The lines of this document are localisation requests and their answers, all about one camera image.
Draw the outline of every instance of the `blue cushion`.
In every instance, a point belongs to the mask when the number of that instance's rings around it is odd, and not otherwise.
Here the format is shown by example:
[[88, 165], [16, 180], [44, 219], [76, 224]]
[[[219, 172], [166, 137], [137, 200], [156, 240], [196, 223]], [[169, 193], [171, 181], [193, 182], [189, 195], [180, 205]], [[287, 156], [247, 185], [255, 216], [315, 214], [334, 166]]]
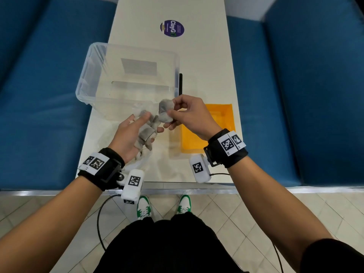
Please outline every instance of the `blue cushion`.
[[266, 15], [303, 181], [364, 184], [364, 22], [354, 0], [277, 0]]
[[283, 186], [299, 186], [262, 23], [228, 17], [227, 25], [249, 156]]
[[0, 188], [65, 188], [91, 107], [75, 90], [89, 45], [108, 40], [116, 4], [51, 0], [0, 91]]
[[48, 0], [0, 0], [0, 84]]

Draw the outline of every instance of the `black pants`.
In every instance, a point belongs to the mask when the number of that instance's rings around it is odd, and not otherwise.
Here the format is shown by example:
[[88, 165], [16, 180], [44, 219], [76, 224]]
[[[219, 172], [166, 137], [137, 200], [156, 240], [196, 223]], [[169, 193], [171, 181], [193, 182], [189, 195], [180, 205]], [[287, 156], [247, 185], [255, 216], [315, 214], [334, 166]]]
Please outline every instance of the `black pants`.
[[137, 220], [110, 243], [94, 272], [242, 272], [192, 213]]

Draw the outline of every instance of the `orange tray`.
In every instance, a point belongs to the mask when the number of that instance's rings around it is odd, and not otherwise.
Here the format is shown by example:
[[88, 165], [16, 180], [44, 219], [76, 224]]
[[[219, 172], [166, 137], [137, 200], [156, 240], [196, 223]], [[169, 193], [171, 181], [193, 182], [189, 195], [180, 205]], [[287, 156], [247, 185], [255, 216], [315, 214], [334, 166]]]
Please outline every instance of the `orange tray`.
[[[234, 114], [232, 104], [207, 104], [207, 109], [221, 128], [235, 131]], [[203, 148], [207, 141], [203, 141], [196, 134], [189, 131], [184, 125], [181, 128], [181, 152], [204, 153]]]

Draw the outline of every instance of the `black wrist strap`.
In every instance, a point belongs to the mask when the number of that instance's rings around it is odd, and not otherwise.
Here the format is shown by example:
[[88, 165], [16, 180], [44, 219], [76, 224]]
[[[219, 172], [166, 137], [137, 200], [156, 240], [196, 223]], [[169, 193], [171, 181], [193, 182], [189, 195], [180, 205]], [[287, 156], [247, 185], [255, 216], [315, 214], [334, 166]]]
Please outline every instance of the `black wrist strap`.
[[204, 148], [207, 160], [212, 167], [223, 164], [225, 168], [230, 168], [248, 155], [245, 147], [239, 149], [236, 141], [229, 136], [230, 133], [226, 128], [221, 130], [211, 137], [208, 146]]
[[119, 178], [121, 169], [125, 166], [123, 158], [111, 148], [103, 148], [99, 153], [109, 157], [110, 159], [103, 165], [99, 171], [93, 175], [85, 170], [80, 170], [78, 176], [86, 177], [91, 183], [95, 184], [102, 191], [116, 188], [116, 181]]

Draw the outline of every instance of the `forearm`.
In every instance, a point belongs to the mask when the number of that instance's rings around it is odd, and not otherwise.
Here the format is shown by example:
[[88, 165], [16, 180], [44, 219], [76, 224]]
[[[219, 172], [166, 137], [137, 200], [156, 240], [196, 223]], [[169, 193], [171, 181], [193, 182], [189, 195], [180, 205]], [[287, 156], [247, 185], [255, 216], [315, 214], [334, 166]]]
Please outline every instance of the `forearm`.
[[251, 215], [296, 271], [303, 251], [331, 238], [318, 218], [248, 156], [228, 169]]
[[49, 272], [102, 191], [78, 177], [0, 240], [0, 272]]

